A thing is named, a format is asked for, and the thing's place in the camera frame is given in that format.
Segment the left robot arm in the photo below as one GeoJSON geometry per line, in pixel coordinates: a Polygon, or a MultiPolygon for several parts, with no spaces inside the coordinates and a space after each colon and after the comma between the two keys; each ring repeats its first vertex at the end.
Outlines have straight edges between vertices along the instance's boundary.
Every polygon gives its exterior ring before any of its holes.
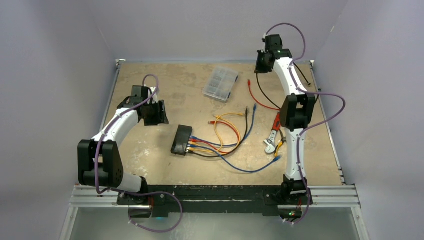
{"type": "Polygon", "coordinates": [[[169,124],[165,102],[158,99],[158,87],[134,85],[116,108],[107,125],[91,139],[77,145],[78,181],[92,186],[101,194],[107,190],[129,193],[138,205],[149,199],[148,184],[143,176],[125,172],[119,147],[139,122],[145,126],[169,124]]]}

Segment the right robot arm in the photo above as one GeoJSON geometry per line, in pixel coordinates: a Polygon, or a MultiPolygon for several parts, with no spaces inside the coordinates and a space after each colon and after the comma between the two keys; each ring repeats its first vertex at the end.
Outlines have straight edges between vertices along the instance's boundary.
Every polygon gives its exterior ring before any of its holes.
{"type": "Polygon", "coordinates": [[[308,190],[304,164],[305,130],[312,121],[316,97],[307,93],[301,83],[293,56],[283,47],[281,37],[264,35],[262,42],[264,46],[258,50],[254,72],[257,75],[275,72],[285,93],[279,108],[279,123],[286,134],[287,160],[279,194],[284,202],[292,204],[308,190]]]}

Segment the black network switch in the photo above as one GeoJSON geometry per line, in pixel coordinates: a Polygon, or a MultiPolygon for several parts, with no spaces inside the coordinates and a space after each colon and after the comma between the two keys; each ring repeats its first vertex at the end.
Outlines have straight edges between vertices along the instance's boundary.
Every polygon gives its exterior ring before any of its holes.
{"type": "Polygon", "coordinates": [[[192,132],[193,128],[191,126],[178,125],[170,152],[175,155],[185,156],[192,132]]]}

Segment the clear plastic parts box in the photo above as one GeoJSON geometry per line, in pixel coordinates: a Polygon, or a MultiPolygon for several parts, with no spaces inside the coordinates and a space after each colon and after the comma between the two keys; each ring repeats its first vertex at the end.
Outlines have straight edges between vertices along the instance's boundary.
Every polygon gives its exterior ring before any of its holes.
{"type": "Polygon", "coordinates": [[[209,98],[226,103],[231,95],[239,73],[233,69],[217,66],[213,69],[202,93],[209,98]]]}

